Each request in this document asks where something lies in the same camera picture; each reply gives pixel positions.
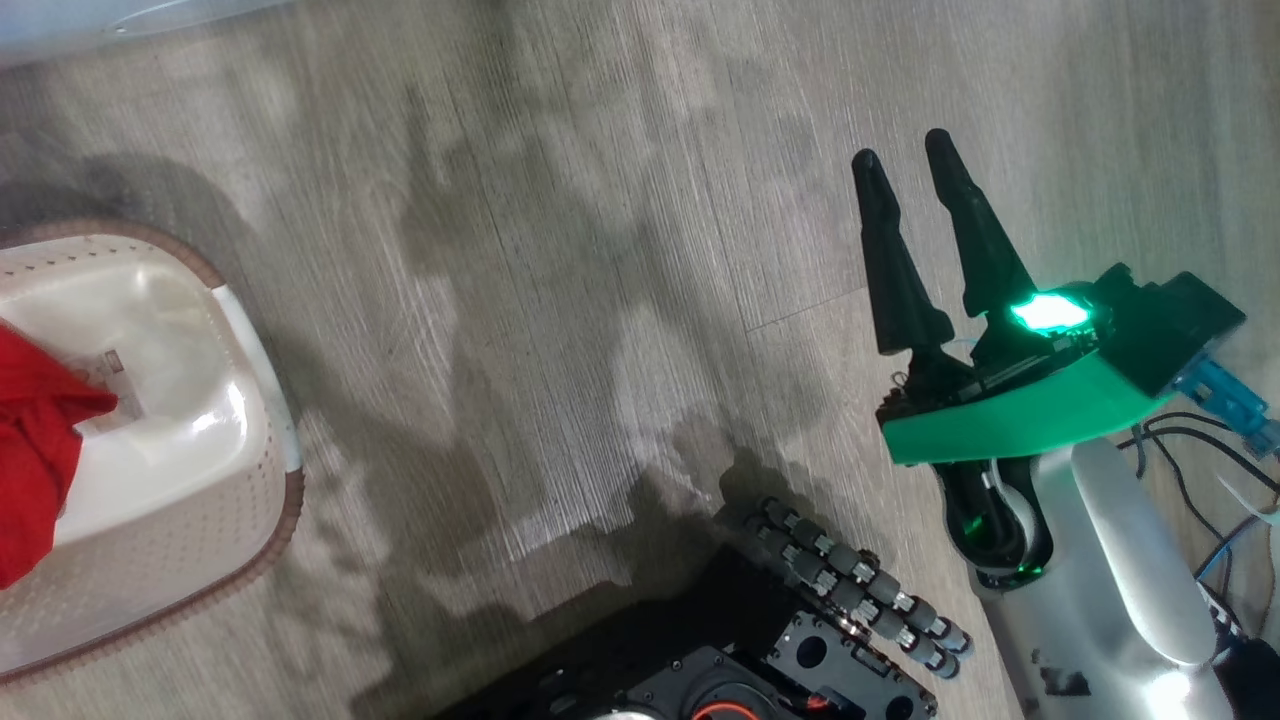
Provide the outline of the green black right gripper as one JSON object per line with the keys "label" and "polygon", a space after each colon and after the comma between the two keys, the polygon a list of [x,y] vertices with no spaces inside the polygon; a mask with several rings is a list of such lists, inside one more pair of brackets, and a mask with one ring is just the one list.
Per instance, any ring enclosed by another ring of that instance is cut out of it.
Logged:
{"label": "green black right gripper", "polygon": [[856,152],[851,170],[877,347],[910,356],[877,419],[896,464],[927,465],[940,478],[947,530],[980,583],[1016,588],[1042,577],[1053,553],[1030,480],[1036,460],[1125,430],[1169,401],[1172,295],[1166,284],[1036,293],[951,135],[931,129],[925,155],[954,225],[964,310],[998,315],[973,361],[945,348],[954,327],[931,301],[904,241],[884,167],[872,149]]}

